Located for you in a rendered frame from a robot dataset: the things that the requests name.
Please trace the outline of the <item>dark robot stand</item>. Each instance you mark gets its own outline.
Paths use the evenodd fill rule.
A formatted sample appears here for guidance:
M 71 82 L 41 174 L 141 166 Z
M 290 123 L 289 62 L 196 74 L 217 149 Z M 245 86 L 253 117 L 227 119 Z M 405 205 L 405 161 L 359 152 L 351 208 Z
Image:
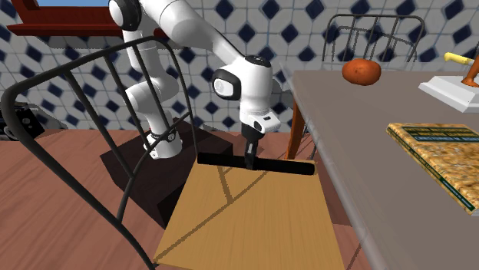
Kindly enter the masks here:
M 196 158 L 191 125 L 183 121 L 177 126 L 177 131 L 183 141 L 182 151 L 168 159 L 154 160 L 148 155 L 130 191 L 130 198 L 163 229 L 167 227 Z M 224 131 L 205 131 L 195 127 L 195 134 L 201 153 L 233 155 L 234 143 L 240 142 L 240 135 Z M 132 170 L 145 153 L 140 136 L 121 144 L 118 150 Z M 102 154 L 101 159 L 111 179 L 124 191 L 129 176 L 117 157 L 110 150 Z

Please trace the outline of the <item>brown potato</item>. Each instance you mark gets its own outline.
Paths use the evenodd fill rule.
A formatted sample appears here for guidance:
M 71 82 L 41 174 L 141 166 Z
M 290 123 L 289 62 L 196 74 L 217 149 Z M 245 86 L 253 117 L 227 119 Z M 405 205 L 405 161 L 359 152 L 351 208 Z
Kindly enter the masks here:
M 342 76 L 351 84 L 369 86 L 376 83 L 382 74 L 381 66 L 370 60 L 356 58 L 342 68 Z

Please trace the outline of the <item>black box-shaped appliance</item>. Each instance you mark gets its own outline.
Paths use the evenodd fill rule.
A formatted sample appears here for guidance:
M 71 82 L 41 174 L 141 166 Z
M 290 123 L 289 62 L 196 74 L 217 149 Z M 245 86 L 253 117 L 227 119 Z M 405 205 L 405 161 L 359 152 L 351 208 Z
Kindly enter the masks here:
M 15 113 L 24 129 L 33 138 L 49 135 L 48 130 L 67 129 L 67 125 L 46 114 L 38 105 L 15 103 Z M 0 141 L 18 141 L 5 122 L 0 110 Z

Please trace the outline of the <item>grey table with wooden legs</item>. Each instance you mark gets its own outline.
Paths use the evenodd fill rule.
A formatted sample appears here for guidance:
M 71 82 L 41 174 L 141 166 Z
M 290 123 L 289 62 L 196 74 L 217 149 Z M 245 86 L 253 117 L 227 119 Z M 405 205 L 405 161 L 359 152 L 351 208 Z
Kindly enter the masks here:
M 430 71 L 384 71 L 362 87 L 338 70 L 281 68 L 372 270 L 479 270 L 479 217 L 386 132 L 390 123 L 462 123 L 479 131 L 479 114 L 421 91 Z

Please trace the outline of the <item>window with red frame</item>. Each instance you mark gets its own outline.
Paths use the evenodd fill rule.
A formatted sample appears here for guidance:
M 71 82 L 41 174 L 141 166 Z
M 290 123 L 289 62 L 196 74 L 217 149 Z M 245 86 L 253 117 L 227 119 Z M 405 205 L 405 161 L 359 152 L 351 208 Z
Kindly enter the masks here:
M 17 36 L 122 36 L 107 7 L 49 7 L 39 6 L 37 0 L 11 1 L 21 23 L 6 28 Z

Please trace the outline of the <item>yellow green book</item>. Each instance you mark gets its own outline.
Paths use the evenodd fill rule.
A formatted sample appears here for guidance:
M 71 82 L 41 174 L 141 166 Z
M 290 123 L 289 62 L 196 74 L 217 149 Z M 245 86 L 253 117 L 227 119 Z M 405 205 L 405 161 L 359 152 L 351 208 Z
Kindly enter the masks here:
M 443 123 L 390 123 L 386 132 L 468 215 L 479 217 L 479 132 Z

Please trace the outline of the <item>black long bar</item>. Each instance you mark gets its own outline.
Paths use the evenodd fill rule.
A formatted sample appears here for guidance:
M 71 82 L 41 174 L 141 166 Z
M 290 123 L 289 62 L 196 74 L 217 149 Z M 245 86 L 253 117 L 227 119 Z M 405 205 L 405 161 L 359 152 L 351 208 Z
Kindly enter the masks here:
M 255 157 L 253 165 L 247 166 L 244 156 L 217 153 L 198 153 L 197 162 L 205 165 L 227 166 L 248 170 L 262 170 L 278 173 L 291 173 L 311 176 L 315 174 L 315 164 L 293 160 L 274 160 Z

